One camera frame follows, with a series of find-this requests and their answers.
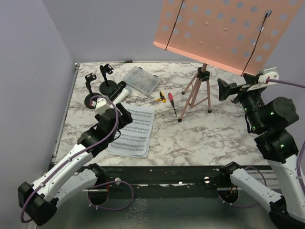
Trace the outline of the white microphone silver grille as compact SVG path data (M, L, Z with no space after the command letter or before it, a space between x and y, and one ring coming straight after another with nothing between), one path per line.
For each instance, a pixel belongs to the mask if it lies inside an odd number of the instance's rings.
M117 104L122 102L130 93L132 92L132 89L129 86L126 86L121 93L114 99L113 103Z

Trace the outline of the black round microphone stand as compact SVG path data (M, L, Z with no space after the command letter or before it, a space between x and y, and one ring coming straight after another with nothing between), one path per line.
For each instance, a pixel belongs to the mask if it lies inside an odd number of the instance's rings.
M107 74L113 74L113 68L109 65L100 65L100 71L104 81L100 84L99 90L103 95L110 95L117 86L117 83L107 79Z

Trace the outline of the pink tripod music stand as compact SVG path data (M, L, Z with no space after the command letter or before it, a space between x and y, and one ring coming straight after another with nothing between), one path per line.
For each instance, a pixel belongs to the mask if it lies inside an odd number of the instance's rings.
M154 45L231 73L266 65L302 0L166 0Z

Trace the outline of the black stand holding white microphone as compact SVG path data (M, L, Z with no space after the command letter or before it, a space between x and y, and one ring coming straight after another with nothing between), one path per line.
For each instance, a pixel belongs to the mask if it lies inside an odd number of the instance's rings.
M92 101L91 101L91 98L94 97L94 96L100 95L99 93L94 93L91 89L92 88L91 87L91 82L96 80L96 79L97 79L97 76L93 73L90 73L90 74L85 76L85 80L86 80L85 85L86 85L86 88L89 91L89 94L85 97L84 104L89 109L95 109L94 103L96 103L96 101L97 101L97 98L93 99Z

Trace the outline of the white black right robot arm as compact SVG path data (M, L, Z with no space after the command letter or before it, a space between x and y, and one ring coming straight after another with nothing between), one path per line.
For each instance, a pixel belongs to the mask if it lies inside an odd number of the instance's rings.
M264 104L261 93L265 89L250 88L258 77L244 75L246 84L226 83L218 79L219 100L235 94L233 103L240 103L248 119L250 133L257 134L255 143L263 158L274 171L281 193L263 185L235 162L220 168L220 183L235 185L254 198L267 211L273 224L279 229L303 229L305 227L305 186L302 180L298 152L294 138L286 127L298 121L299 116L291 99L277 97Z

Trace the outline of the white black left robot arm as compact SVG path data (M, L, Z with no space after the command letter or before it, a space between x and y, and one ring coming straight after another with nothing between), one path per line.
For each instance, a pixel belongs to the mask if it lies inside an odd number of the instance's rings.
M85 131L72 150L50 171L32 183L18 187L22 223L48 222L68 199L85 189L101 188L113 182L97 164L81 168L115 140L115 135L132 123L132 115L121 103L97 114L98 123Z

